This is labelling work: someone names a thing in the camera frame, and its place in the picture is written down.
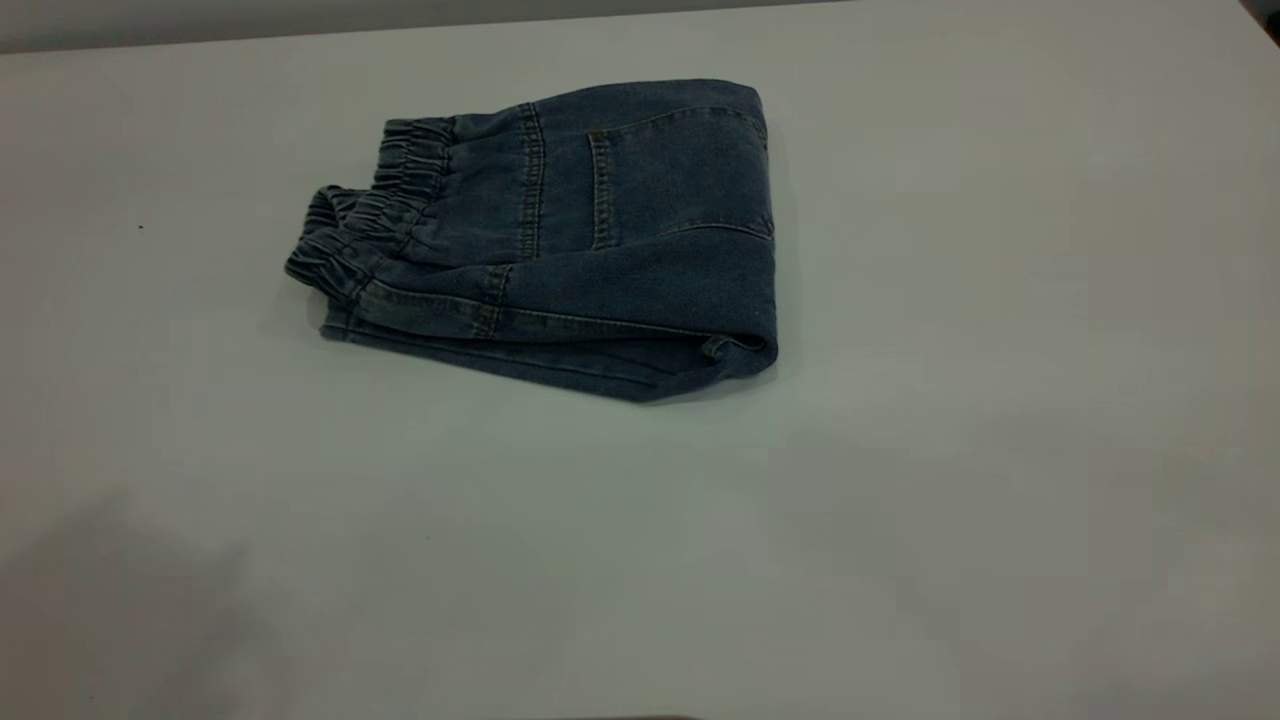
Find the blue denim jeans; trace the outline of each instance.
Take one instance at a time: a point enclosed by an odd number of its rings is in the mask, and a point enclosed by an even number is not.
[[[370,190],[325,187],[285,270],[321,334],[632,401],[777,359],[754,90],[593,87],[390,120]]]

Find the jeans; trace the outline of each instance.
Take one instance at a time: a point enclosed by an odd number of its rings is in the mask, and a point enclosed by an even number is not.
[[[772,365],[773,268],[760,100],[721,81],[389,120],[285,264],[326,338],[631,401]]]

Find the seam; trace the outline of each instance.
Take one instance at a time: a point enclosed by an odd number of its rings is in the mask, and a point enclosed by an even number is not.
[[[480,359],[484,359],[484,360],[493,360],[495,363],[511,363],[513,365],[526,365],[526,366],[530,366],[530,368],[541,368],[544,370],[556,370],[558,373],[572,373],[572,374],[576,374],[576,375],[590,375],[593,378],[605,378],[605,379],[609,379],[609,380],[622,380],[622,382],[627,382],[627,383],[632,383],[632,384],[637,384],[637,386],[644,386],[644,387],[658,387],[655,383],[646,383],[644,380],[637,380],[635,378],[627,378],[627,377],[622,377],[622,375],[611,375],[611,374],[607,374],[607,373],[595,373],[595,372],[591,372],[591,370],[580,370],[577,368],[557,368],[556,365],[544,365],[541,363],[534,363],[531,360],[515,360],[515,359],[511,359],[511,357],[500,357],[500,356],[494,356],[494,355],[485,355],[483,352],[466,352],[466,351],[462,351],[462,350],[453,350],[453,348],[449,348],[449,347],[440,347],[438,345],[426,345],[426,343],[424,343],[424,345],[413,345],[413,343],[410,343],[410,342],[403,342],[403,341],[398,341],[398,340],[394,340],[394,338],[383,337],[380,334],[367,333],[367,332],[364,332],[364,331],[349,331],[348,329],[347,334],[348,336],[358,334],[358,336],[370,337],[370,338],[374,338],[374,340],[380,340],[383,342],[396,342],[398,345],[406,345],[406,346],[410,346],[410,347],[428,347],[428,348],[431,348],[431,350],[438,351],[438,352],[452,352],[454,355],[463,355],[463,356],[467,356],[467,357],[480,357]]]
[[[498,286],[498,302],[495,302],[493,319],[489,320],[489,332],[485,333],[485,340],[493,340],[493,334],[498,332],[498,320],[502,318],[502,309],[507,305],[507,278],[511,277],[511,265],[502,266],[502,284]]]
[[[417,210],[417,214],[413,215],[413,222],[408,224],[410,228],[416,225],[422,219],[422,215],[425,215],[426,211],[435,205],[436,199],[440,196],[440,187],[444,184],[444,176],[449,172],[449,158],[451,158],[449,150],[453,147],[453,123],[454,119],[449,118],[449,143],[445,145],[443,151],[444,154],[443,168],[439,173],[435,173],[435,182],[431,183],[431,200],[430,202],[424,202],[422,206]],[[369,270],[369,278],[364,282],[364,284],[360,286],[360,290],[351,293],[352,305],[356,305],[360,301],[360,296],[364,295],[365,290],[369,288],[369,283],[374,282],[374,279],[378,277],[378,270],[381,270],[383,265],[385,265],[387,261],[390,260],[392,258],[401,258],[404,254],[404,249],[408,247],[408,243],[412,241],[413,241],[412,231],[411,229],[406,231],[404,237],[402,237],[401,241],[396,245],[396,249],[390,252],[384,254],[381,258],[378,259],[378,263],[372,266],[372,269]]]
[[[660,115],[654,115],[654,117],[646,118],[644,120],[636,120],[634,123],[627,123],[625,126],[618,126],[618,127],[613,127],[613,128],[605,128],[604,131],[599,131],[599,132],[604,132],[604,133],[608,133],[608,135],[618,135],[618,133],[635,132],[635,131],[641,129],[641,128],[644,128],[646,126],[659,126],[659,124],[663,124],[666,122],[678,120],[678,119],[689,117],[689,115],[703,114],[703,113],[710,114],[710,115],[733,115],[735,118],[739,118],[740,120],[744,120],[748,124],[750,124],[751,128],[755,129],[755,135],[760,138],[760,142],[768,143],[769,135],[764,129],[764,127],[762,127],[760,123],[755,120],[755,118],[753,118],[751,115],[744,113],[742,110],[739,110],[737,108],[726,108],[723,105],[698,105],[695,108],[681,108],[678,110],[672,110],[669,113],[663,113]]]
[[[404,176],[408,174],[408,154],[413,149],[413,141],[421,135],[421,129],[417,127],[417,122],[411,122],[408,124],[408,132],[404,133],[404,147],[401,150],[399,163],[396,164],[396,183],[392,186],[393,191],[404,190]]]
[[[520,218],[520,259],[538,258],[538,231],[543,214],[543,179],[547,173],[547,142],[538,106],[521,106],[525,120],[525,200]]]
[[[303,224],[306,223],[306,220],[310,220],[310,219],[312,219],[315,217],[315,214],[312,213],[312,208],[316,206],[316,196],[324,199],[324,202],[320,204],[321,208],[333,209],[333,201],[329,200],[329,192],[325,192],[330,187],[338,187],[338,186],[335,186],[335,184],[325,186],[325,187],[323,187],[323,188],[320,188],[319,191],[315,192],[315,195],[311,199],[311,205],[307,208],[307,215],[306,215],[306,218],[303,220]],[[367,190],[367,191],[356,191],[356,192],[361,192],[361,199],[364,199],[364,195],[367,195],[369,192],[374,192],[374,191]],[[347,247],[351,247],[351,245],[353,242],[356,242],[356,233],[344,229],[343,225],[346,225],[346,224],[347,223],[343,223],[343,222],[338,220],[338,213],[334,209],[334,211],[333,211],[333,223],[328,224],[326,227],[323,227],[320,231],[316,231],[316,232],[311,232],[311,233],[303,232],[302,237],[298,238],[298,245],[300,246],[301,245],[308,245],[311,247],[315,247],[317,251],[320,251],[321,255],[325,256],[324,260],[328,261],[329,258],[340,254],[343,250],[346,250]],[[329,231],[332,234],[339,234],[339,236],[343,237],[342,243],[339,243],[338,247],[333,249],[333,251],[325,250],[325,247],[323,247],[320,243],[317,243],[314,240],[311,240],[311,236],[319,234],[320,232],[324,232],[324,231]]]
[[[372,193],[372,192],[381,192],[381,191],[367,190],[367,191],[362,191],[362,192],[365,192],[365,195],[369,195],[369,193]],[[362,234],[360,234],[360,233],[357,233],[355,231],[347,229],[346,224],[347,223],[334,223],[330,228],[325,228],[325,229],[332,231],[334,234],[343,236],[343,238],[344,238],[343,242],[342,242],[342,245],[339,245],[338,247],[335,247],[333,250],[333,252],[329,252],[329,256],[337,258],[337,256],[342,255],[348,247],[351,247],[356,242],[365,240],[365,237]],[[319,250],[324,251],[323,247],[320,247],[315,242],[311,242],[310,240],[301,240],[300,243],[301,242],[310,242],[312,246],[315,246]]]
[[[640,360],[632,360],[630,357],[623,357],[621,355],[613,355],[612,352],[605,352],[603,350],[596,350],[594,354],[604,357],[612,357],[613,360],[618,360],[621,363],[631,363],[632,365],[640,365],[641,368],[653,370],[654,373],[662,373],[663,375],[667,377],[676,377],[678,374],[678,373],[672,373],[671,370],[667,370],[664,368],[659,368],[657,365],[650,365],[648,363],[641,363]]]
[[[413,126],[415,129],[420,129],[420,131],[424,131],[424,132],[430,132],[430,133],[438,135],[438,136],[440,136],[440,138],[444,142],[452,143],[453,142],[453,122],[454,122],[454,119],[456,118],[453,118],[453,117],[445,118],[445,120],[449,124],[448,129],[440,129],[440,128],[435,127],[434,124],[431,124],[430,122],[424,122],[424,120],[426,120],[426,118],[412,120],[412,126]]]
[[[381,282],[381,281],[379,281],[376,278],[374,281],[371,281],[371,282],[376,282],[384,290],[387,290],[389,292],[393,292],[393,293],[397,293],[398,297],[397,296],[392,296],[392,297],[384,297],[384,299],[381,299],[381,300],[385,300],[387,302],[393,302],[393,304],[397,304],[397,305],[424,306],[424,305],[435,305],[435,304],[439,304],[442,301],[445,301],[445,302],[474,302],[476,305],[486,305],[485,302],[480,302],[477,300],[471,300],[470,297],[461,297],[461,296],[457,296],[457,295],[440,295],[440,293],[434,293],[434,292],[412,292],[412,291],[408,291],[408,290],[399,290],[399,288],[392,287],[392,286],[389,286],[389,284],[387,284],[387,283],[384,283],[384,282]],[[580,322],[580,323],[588,323],[588,324],[594,323],[594,324],[614,325],[614,327],[620,327],[620,328],[630,328],[630,329],[640,329],[640,331],[660,331],[660,332],[664,332],[664,333],[680,334],[680,336],[690,336],[690,337],[704,337],[704,336],[713,336],[713,334],[726,334],[726,333],[719,332],[719,331],[685,331],[685,329],[680,329],[680,328],[668,328],[668,327],[664,327],[664,325],[650,325],[650,324],[645,324],[645,323],[631,323],[631,322],[627,322],[627,320],[609,320],[607,318],[593,318],[593,316],[589,316],[589,315],[564,315],[564,314],[561,314],[561,313],[547,313],[547,311],[543,311],[543,310],[529,310],[527,307],[509,307],[508,306],[508,307],[504,307],[504,309],[506,310],[511,310],[512,313],[522,313],[522,314],[529,314],[529,315],[538,315],[538,316],[552,318],[552,319],[557,319],[557,320]]]
[[[356,313],[347,309],[347,320],[342,324],[342,340],[351,340],[351,324],[356,322]]]
[[[511,265],[489,265],[484,287],[485,301],[471,301],[476,304],[471,319],[471,340],[493,340],[493,334],[498,328],[498,318],[502,315],[503,302],[507,299],[507,278],[509,275]]]
[[[591,143],[591,167],[595,179],[595,228],[591,250],[608,247],[609,222],[613,217],[613,197],[609,178],[608,141],[604,131],[593,129],[588,133]]]

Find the folded jeans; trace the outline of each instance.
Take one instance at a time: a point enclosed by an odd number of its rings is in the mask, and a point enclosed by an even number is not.
[[[285,272],[321,334],[632,401],[777,359],[767,132],[722,81],[397,119],[316,192]]]

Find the pocket stitching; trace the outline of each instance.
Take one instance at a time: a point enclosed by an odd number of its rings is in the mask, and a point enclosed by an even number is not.
[[[640,132],[641,129],[645,129],[645,128],[649,128],[649,127],[660,127],[663,124],[667,124],[667,123],[671,123],[671,122],[675,122],[675,120],[678,120],[678,119],[682,119],[682,118],[686,118],[686,117],[691,117],[691,115],[732,115],[732,117],[735,117],[735,118],[737,118],[737,119],[748,123],[749,126],[751,126],[751,129],[755,131],[755,135],[756,135],[756,137],[759,137],[760,142],[763,142],[765,146],[768,146],[769,133],[764,129],[763,126],[760,126],[759,122],[755,120],[755,118],[753,118],[748,113],[744,113],[742,110],[739,110],[737,108],[727,108],[727,106],[723,106],[723,105],[699,105],[699,106],[695,106],[695,108],[681,108],[678,110],[672,110],[669,113],[663,113],[660,115],[654,115],[654,117],[646,118],[644,120],[637,120],[637,122],[634,122],[634,123],[627,123],[625,126],[618,126],[618,127],[613,127],[613,128],[604,128],[604,129],[600,129],[600,131],[591,131],[591,132],[593,133],[600,133],[600,135],[604,135],[604,136],[611,136],[611,135],[634,135],[636,132]]]
[[[764,227],[768,228],[768,229],[762,229],[762,228],[756,228],[756,227],[751,227],[751,225],[744,225],[741,223],[728,223],[728,222],[724,222],[724,220],[700,220],[700,222],[696,222],[696,223],[690,223],[687,225],[681,225],[678,228],[666,229],[666,231],[658,232],[657,234],[652,234],[649,237],[667,237],[668,234],[678,234],[678,233],[689,232],[689,231],[719,228],[719,229],[728,229],[728,231],[736,231],[736,232],[746,233],[746,234],[758,237],[760,240],[765,240],[768,242],[773,242],[773,227],[772,225],[773,225],[772,223],[764,223]]]
[[[591,238],[591,250],[600,250],[611,245],[609,223],[613,220],[613,183],[609,177],[608,136],[604,131],[594,129],[588,133],[591,142],[591,165],[595,181],[594,204],[595,219]]]

